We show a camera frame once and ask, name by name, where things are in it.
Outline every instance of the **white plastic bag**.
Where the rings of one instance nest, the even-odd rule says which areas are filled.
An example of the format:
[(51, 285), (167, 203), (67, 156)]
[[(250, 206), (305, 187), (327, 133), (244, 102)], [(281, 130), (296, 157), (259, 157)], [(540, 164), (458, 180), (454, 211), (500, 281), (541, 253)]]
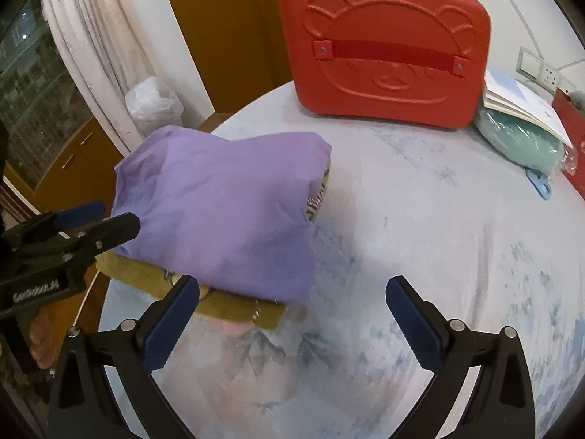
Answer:
[(165, 125), (182, 125), (183, 105), (161, 79), (151, 76), (134, 86), (125, 97), (138, 132), (148, 137)]

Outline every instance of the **green item in plastic bag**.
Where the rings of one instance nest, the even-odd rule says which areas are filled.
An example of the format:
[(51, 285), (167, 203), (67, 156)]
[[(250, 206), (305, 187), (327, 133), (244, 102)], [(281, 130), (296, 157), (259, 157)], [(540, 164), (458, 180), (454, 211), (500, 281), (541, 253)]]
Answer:
[(490, 109), (479, 112), (475, 125), (497, 151), (523, 167), (550, 175), (562, 165), (563, 143), (538, 125)]

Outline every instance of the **beige curtain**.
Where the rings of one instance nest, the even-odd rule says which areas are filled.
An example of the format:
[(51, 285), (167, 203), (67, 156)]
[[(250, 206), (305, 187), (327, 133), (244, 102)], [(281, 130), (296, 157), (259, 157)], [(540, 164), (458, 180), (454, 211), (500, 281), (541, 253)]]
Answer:
[(124, 96), (154, 75), (118, 0), (42, 0), (57, 49), (90, 110), (127, 155), (142, 142)]

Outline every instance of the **table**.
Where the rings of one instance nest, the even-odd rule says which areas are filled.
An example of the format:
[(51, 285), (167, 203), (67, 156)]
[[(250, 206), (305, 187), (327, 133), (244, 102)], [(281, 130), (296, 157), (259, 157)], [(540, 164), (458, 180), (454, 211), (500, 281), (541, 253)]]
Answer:
[[(306, 311), (290, 308), (275, 331), (236, 335), (191, 319), (154, 377), (195, 436), (388, 438), (432, 376), (385, 304), (388, 279), (402, 274), (447, 319), (517, 328), (542, 437), (585, 373), (585, 202), (568, 180), (553, 176), (547, 202), (473, 126), (318, 117), (300, 107), (292, 83), (214, 133), (282, 131), (315, 131), (333, 147), (314, 291)], [(112, 281), (101, 329), (138, 318), (152, 301)], [(455, 427), (477, 372), (439, 437)], [(144, 434), (108, 375), (132, 430)]]

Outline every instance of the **white cable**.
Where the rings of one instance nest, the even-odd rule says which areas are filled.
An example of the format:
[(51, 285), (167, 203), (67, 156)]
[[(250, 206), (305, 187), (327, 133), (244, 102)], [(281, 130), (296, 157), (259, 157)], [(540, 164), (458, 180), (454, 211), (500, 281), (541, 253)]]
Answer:
[(86, 304), (87, 297), (89, 296), (89, 294), (91, 292), (91, 288), (94, 286), (95, 280), (98, 278), (98, 275), (99, 275), (99, 271), (97, 271), (95, 273), (94, 278), (91, 280), (90, 286), (86, 290), (86, 294), (83, 297), (83, 301), (81, 301), (81, 305), (79, 307), (79, 310), (77, 311), (77, 315), (75, 316), (75, 320), (73, 321), (73, 327), (75, 327), (75, 325), (77, 325), (77, 321), (79, 320), (79, 316), (81, 315), (81, 311), (83, 310), (83, 306)]

